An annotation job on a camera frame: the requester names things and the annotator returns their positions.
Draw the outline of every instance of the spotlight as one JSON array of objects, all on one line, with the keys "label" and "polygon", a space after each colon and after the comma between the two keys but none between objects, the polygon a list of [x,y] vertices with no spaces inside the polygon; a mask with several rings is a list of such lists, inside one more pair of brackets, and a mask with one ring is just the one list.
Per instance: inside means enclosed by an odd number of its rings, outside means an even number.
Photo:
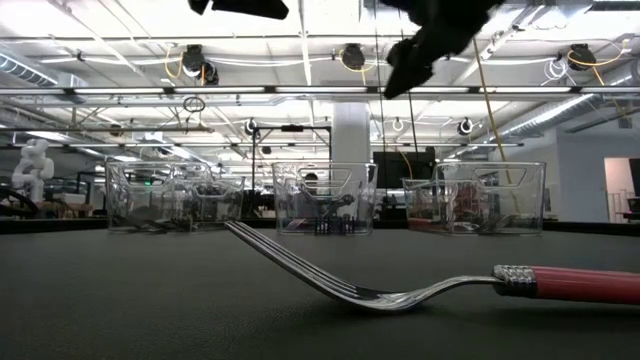
[{"label": "spotlight", "polygon": [[471,134],[472,130],[473,123],[471,122],[471,120],[469,120],[469,118],[464,118],[464,120],[462,120],[458,124],[458,134],[460,134],[461,136],[467,136]]},{"label": "spotlight", "polygon": [[187,45],[187,51],[182,54],[182,69],[196,79],[202,79],[204,71],[204,85],[215,86],[220,82],[218,69],[202,55],[202,45]]},{"label": "spotlight", "polygon": [[393,122],[393,130],[402,131],[404,129],[404,124],[400,121],[400,118],[396,117],[396,121]]},{"label": "spotlight", "polygon": [[362,50],[360,50],[360,44],[347,44],[342,50],[342,59],[340,61],[351,70],[362,70],[365,59]]},{"label": "spotlight", "polygon": [[113,124],[113,125],[109,126],[109,128],[113,130],[113,131],[109,132],[109,134],[111,134],[111,136],[120,137],[120,136],[124,135],[124,133],[122,131],[118,131],[119,129],[122,129],[122,125]]},{"label": "spotlight", "polygon": [[247,135],[251,135],[253,134],[253,130],[255,128],[256,128],[256,122],[253,120],[253,118],[251,118],[244,124],[244,133]]},{"label": "spotlight", "polygon": [[569,67],[575,71],[587,71],[591,69],[592,66],[578,64],[574,61],[584,64],[594,64],[597,62],[595,55],[589,50],[589,45],[587,44],[572,44],[571,51],[567,55]]}]

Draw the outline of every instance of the white robot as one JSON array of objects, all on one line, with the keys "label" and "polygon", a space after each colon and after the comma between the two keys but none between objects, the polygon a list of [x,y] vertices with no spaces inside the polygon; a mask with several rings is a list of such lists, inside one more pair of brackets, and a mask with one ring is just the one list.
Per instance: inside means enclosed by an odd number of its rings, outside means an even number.
[{"label": "white robot", "polygon": [[[53,160],[45,156],[49,148],[49,142],[42,139],[31,139],[27,141],[27,146],[23,147],[20,153],[22,159],[11,175],[11,183],[15,189],[22,189],[25,184],[29,185],[29,198],[34,203],[42,202],[44,196],[44,180],[53,177]],[[23,174],[32,167],[29,174]]]}]

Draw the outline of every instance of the metal ferrule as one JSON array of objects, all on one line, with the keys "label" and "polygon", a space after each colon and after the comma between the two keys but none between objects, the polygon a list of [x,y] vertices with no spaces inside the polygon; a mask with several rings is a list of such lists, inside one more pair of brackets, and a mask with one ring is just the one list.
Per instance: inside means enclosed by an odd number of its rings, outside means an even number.
[{"label": "metal ferrule", "polygon": [[535,297],[538,292],[536,276],[528,266],[496,265],[491,275],[503,281],[493,285],[500,295]]}]

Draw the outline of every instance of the wall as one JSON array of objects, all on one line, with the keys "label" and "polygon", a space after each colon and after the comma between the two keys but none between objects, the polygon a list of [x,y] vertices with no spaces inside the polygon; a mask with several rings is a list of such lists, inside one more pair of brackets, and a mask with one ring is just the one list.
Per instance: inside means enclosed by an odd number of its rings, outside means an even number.
[{"label": "wall", "polygon": [[608,222],[605,158],[640,157],[640,130],[617,122],[577,134],[557,131],[562,182],[560,220]]},{"label": "wall", "polygon": [[621,216],[616,212],[629,210],[625,199],[634,192],[631,166],[629,165],[627,158],[604,159],[609,221],[611,222],[622,222]]}]

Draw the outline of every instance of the yellow cable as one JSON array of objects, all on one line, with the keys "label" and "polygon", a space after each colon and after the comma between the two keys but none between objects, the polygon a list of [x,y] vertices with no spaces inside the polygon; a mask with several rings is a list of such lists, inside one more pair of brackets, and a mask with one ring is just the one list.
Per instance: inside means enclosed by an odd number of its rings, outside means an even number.
[{"label": "yellow cable", "polygon": [[172,77],[174,79],[179,78],[180,75],[182,74],[182,55],[184,55],[184,51],[180,53],[180,64],[179,64],[179,68],[178,68],[178,74],[172,74],[171,71],[169,71],[169,55],[171,54],[171,46],[169,46],[167,48],[167,56],[164,58],[164,70],[167,72],[167,75],[169,75],[169,77]]},{"label": "yellow cable", "polygon": [[[491,111],[489,92],[487,91],[487,83],[484,80],[484,70],[482,69],[482,63],[480,62],[480,52],[478,51],[478,43],[476,42],[476,38],[473,38],[473,47],[476,51],[476,61],[478,62],[480,81],[482,82],[482,88],[484,90],[484,101],[487,103],[487,112],[489,112],[489,120],[491,120],[491,129],[493,130],[493,136],[495,136],[496,142],[498,143],[498,149],[500,150],[500,157],[502,157],[502,161],[507,161],[507,156],[505,155],[504,148],[502,147],[502,139],[500,138],[500,133],[498,133],[498,128],[496,127],[496,120],[493,117],[493,111]],[[509,184],[511,184],[511,177],[509,176],[508,172],[507,177],[509,178]]]},{"label": "yellow cable", "polygon": [[404,161],[407,163],[407,166],[409,167],[409,178],[413,179],[413,170],[411,170],[411,163],[409,163],[409,159],[407,159],[407,156],[402,152],[399,151],[400,155],[402,155],[402,158],[404,159]]},{"label": "yellow cable", "polygon": [[[598,78],[598,81],[600,81],[600,85],[605,86],[604,80],[602,80],[602,76],[600,75],[600,71],[598,71],[596,67],[593,67],[593,72],[596,73],[596,77]],[[627,113],[624,110],[622,110],[622,107],[620,107],[616,99],[611,99],[611,101],[613,101],[613,105],[616,106],[618,113],[622,115],[623,118],[627,119],[629,124],[633,124],[633,121],[631,121],[631,118],[629,117],[629,115],[627,115]]]},{"label": "yellow cable", "polygon": [[569,53],[567,54],[567,59],[569,59],[571,62],[574,62],[578,65],[582,65],[582,66],[603,66],[603,65],[607,65],[607,64],[611,64],[613,62],[618,61],[618,59],[620,59],[620,57],[622,57],[622,54],[624,54],[624,50],[627,47],[627,42],[623,41],[622,42],[622,49],[620,50],[620,54],[618,54],[618,56],[616,56],[615,58],[611,59],[611,60],[607,60],[605,62],[601,62],[601,63],[586,63],[586,62],[582,62],[582,61],[578,61],[575,60],[571,57],[571,54],[573,54],[573,50],[569,51]]}]

